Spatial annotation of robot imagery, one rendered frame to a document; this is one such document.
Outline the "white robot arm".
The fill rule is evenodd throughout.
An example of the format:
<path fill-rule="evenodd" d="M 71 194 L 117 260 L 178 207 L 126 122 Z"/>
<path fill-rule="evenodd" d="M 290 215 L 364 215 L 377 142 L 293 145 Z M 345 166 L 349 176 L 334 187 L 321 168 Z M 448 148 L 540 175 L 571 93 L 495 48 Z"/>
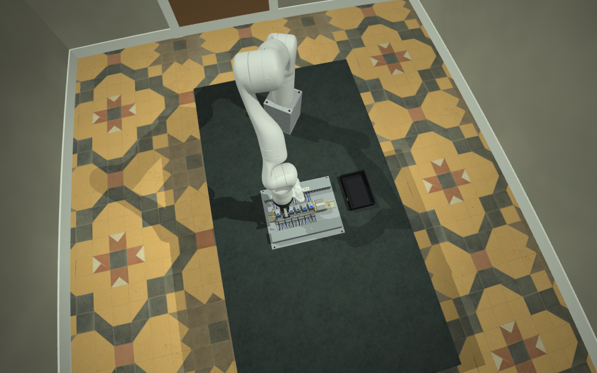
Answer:
<path fill-rule="evenodd" d="M 286 205 L 292 198 L 303 203 L 305 196 L 296 168 L 291 163 L 283 163 L 287 159 L 283 132 L 259 104 L 255 94 L 272 91 L 277 105 L 292 103 L 296 51 L 296 36 L 271 33 L 258 50 L 234 56 L 235 83 L 262 153 L 262 182 L 265 188 L 272 190 L 272 199 L 278 205 Z"/>

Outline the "black rectangular tray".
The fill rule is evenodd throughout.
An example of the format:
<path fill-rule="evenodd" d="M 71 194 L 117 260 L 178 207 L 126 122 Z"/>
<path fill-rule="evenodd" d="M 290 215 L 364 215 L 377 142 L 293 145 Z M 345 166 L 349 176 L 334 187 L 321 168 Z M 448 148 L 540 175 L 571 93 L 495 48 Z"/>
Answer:
<path fill-rule="evenodd" d="M 340 176 L 350 211 L 375 204 L 374 195 L 364 170 Z"/>

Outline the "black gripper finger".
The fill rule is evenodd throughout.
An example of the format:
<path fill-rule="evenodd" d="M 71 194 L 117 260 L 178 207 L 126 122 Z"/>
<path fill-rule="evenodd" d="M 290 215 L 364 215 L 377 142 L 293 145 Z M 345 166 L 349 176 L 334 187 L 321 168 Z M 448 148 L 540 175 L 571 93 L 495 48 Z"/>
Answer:
<path fill-rule="evenodd" d="M 288 206 L 288 209 L 284 208 L 284 210 L 282 210 L 282 208 L 280 207 L 280 211 L 283 214 L 283 218 L 289 218 L 289 217 L 291 217 L 291 214 L 289 214 L 288 210 L 289 210 L 289 206 Z"/>

